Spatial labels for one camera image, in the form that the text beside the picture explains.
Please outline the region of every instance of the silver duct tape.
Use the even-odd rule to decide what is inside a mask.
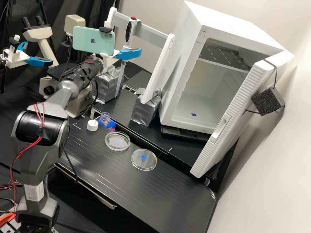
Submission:
[[[153,98],[145,104],[142,104],[140,102],[142,97],[143,94],[137,97],[135,101],[135,106],[132,111],[131,120],[138,124],[148,127],[150,122],[154,118],[156,111],[159,107],[159,104],[161,102],[161,90],[155,89]]]
[[[108,67],[106,73],[100,74],[92,79],[92,91],[91,95],[94,99],[96,96],[96,85],[95,80],[98,84],[98,97],[96,102],[104,104],[105,102],[114,98],[117,88],[118,76],[120,68],[115,68],[114,66]]]

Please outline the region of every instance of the petri dish lid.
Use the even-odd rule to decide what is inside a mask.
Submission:
[[[130,146],[130,138],[120,131],[110,132],[105,136],[107,147],[114,151],[123,151]]]
[[[138,149],[131,156],[133,166],[143,171],[150,171],[156,167],[156,155],[150,150]]]

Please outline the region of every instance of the robotic arm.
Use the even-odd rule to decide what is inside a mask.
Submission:
[[[69,135],[68,115],[65,111],[68,102],[75,99],[103,68],[101,59],[91,57],[67,71],[58,84],[58,91],[44,102],[43,128],[32,105],[17,117],[11,138],[18,149],[42,137],[37,145],[20,157],[20,177],[25,196],[16,210],[16,220],[21,223],[19,232],[53,232],[59,205],[48,196],[44,176],[60,158]]]

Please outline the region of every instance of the green smartphone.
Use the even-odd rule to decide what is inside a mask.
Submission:
[[[115,34],[101,32],[99,29],[74,26],[72,46],[75,50],[90,53],[114,53]]]

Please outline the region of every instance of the black tabletop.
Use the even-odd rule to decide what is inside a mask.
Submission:
[[[131,121],[136,98],[137,96],[132,92],[123,89],[116,99],[112,99],[104,105],[97,103],[94,108],[100,112],[109,112],[110,117],[118,124],[139,134],[140,137],[159,147],[166,154],[171,154],[192,167],[206,142],[183,140],[162,135],[158,113],[156,113],[149,127]]]
[[[102,125],[88,131],[88,120],[71,125],[65,147],[83,182],[158,232],[206,231],[216,203],[209,188],[161,159],[151,171],[137,169],[131,155],[140,147],[131,142],[125,151],[108,149],[104,138],[110,131]],[[72,173],[66,157],[58,165]]]

